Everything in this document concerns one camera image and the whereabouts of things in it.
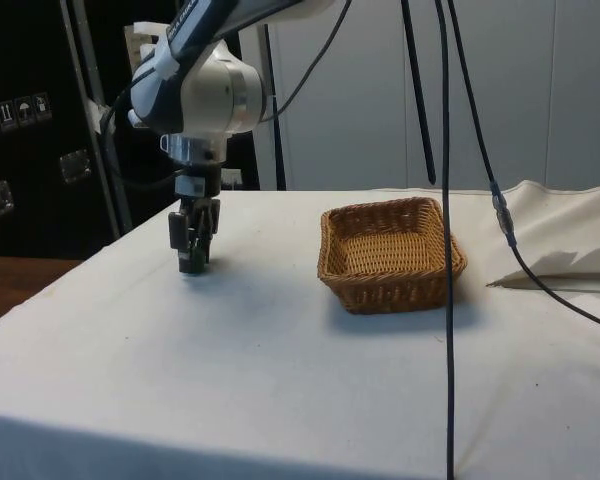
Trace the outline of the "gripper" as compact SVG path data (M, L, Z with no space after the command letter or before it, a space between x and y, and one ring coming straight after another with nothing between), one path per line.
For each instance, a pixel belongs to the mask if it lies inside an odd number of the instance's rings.
M194 239L191 233L193 201L196 203L196 248L204 254L205 262L210 259L210 246L218 231L220 205L216 197L221 191L221 168L208 166L186 169L176 176L175 193L182 198L178 211L168 216L170 248L177 251L179 271L195 273Z

